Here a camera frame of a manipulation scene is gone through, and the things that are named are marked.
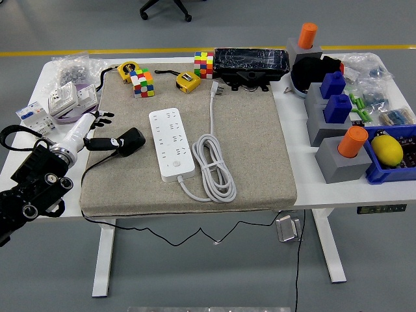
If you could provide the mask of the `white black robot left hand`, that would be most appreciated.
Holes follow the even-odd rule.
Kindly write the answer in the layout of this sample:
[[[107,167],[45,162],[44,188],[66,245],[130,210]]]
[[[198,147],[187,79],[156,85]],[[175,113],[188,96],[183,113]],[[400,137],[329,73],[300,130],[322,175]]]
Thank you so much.
[[[106,117],[114,117],[114,114],[101,110],[84,114],[64,137],[63,141],[55,145],[55,153],[60,152],[68,159],[69,164],[74,164],[77,160],[77,154],[83,148],[89,151],[110,151],[125,147],[126,140],[124,138],[87,138],[87,134],[92,128],[111,123]]]

